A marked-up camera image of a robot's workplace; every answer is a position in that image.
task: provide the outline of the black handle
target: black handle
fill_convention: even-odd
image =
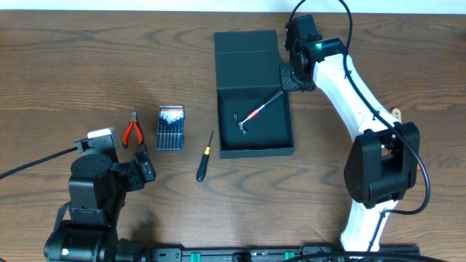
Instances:
[[[283,90],[280,88],[267,102],[265,102],[264,106],[269,105],[271,102],[275,101],[277,98],[283,95]]]
[[[205,173],[207,172],[207,163],[209,162],[209,155],[203,154],[202,155],[202,160],[201,160],[201,165],[199,166],[199,169],[197,170],[196,174],[196,180],[198,182],[202,182],[205,178]]]

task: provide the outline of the wire cutters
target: wire cutters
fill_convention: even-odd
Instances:
[[[128,139],[130,138],[131,131],[136,129],[136,132],[138,133],[138,146],[142,146],[144,144],[144,135],[143,131],[139,127],[139,122],[138,122],[138,113],[136,111],[133,111],[131,114],[131,121],[130,125],[125,131],[125,134],[123,135],[123,148],[128,148]]]

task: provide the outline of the white wall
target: white wall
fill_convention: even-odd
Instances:
[[[0,0],[0,9],[290,12],[299,0]],[[466,14],[466,0],[346,0],[351,12]],[[343,12],[337,0],[307,0],[300,12]]]

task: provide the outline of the cable clip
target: cable clip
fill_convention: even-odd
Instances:
[[[375,119],[376,119],[376,115],[379,116],[379,115],[380,115],[380,111],[376,111],[376,113],[374,114],[374,116],[372,116],[372,120],[375,120]]]
[[[351,70],[348,70],[348,72],[344,74],[344,78],[347,78],[347,76],[349,76],[350,74],[351,74]]]

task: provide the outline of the white robotic arm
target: white robotic arm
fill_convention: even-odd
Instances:
[[[356,91],[354,91],[348,79],[346,79],[342,61],[343,54],[337,54],[326,57],[320,63],[317,62],[314,67],[313,80],[317,87],[327,95],[338,111],[349,131],[351,140],[354,141],[358,135],[364,134],[365,130],[377,132],[387,129],[378,119],[374,118],[374,115],[363,103]],[[349,55],[347,65],[359,90],[369,103],[380,112],[380,116],[389,123],[397,122],[398,120],[372,95],[369,88],[367,88],[364,81],[358,75]],[[364,204],[352,200],[348,224],[341,234],[343,248],[346,251],[367,251],[376,230],[380,212],[383,209],[393,209],[397,202],[389,200],[368,209]],[[387,222],[388,214],[381,223],[371,251],[379,250],[379,239]]]

